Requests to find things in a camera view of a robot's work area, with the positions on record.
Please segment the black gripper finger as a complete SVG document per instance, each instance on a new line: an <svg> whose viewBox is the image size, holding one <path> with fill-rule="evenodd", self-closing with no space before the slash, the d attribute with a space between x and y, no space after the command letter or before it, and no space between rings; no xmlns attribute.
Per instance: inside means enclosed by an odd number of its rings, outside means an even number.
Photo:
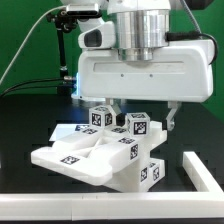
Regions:
<svg viewBox="0 0 224 224"><path fill-rule="evenodd" d="M125 115L121 112L118 104L111 98L106 99L106 105L112 114L112 124L116 126L123 126L125 124Z"/></svg>
<svg viewBox="0 0 224 224"><path fill-rule="evenodd" d="M168 115L165 118L166 129L172 131L175 127L175 116L181 108L182 103L178 101L169 101L168 102Z"/></svg>

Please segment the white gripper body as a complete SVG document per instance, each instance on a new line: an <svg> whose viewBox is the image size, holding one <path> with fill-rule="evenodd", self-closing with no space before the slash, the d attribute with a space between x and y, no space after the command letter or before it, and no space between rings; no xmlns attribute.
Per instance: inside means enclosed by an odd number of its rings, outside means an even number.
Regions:
<svg viewBox="0 0 224 224"><path fill-rule="evenodd" d="M80 95L89 98L203 102L213 92L210 40L173 41L150 61L124 62L117 50L91 50L78 63Z"/></svg>

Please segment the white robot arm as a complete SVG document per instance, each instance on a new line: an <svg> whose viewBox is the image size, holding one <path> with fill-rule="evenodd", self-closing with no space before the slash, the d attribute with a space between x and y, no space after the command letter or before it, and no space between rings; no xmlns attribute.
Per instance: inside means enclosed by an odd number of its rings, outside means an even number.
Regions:
<svg viewBox="0 0 224 224"><path fill-rule="evenodd" d="M199 31L170 31L170 11L184 7L184 0L61 2L81 30L80 99L166 101L171 130L183 102L211 96L216 40Z"/></svg>

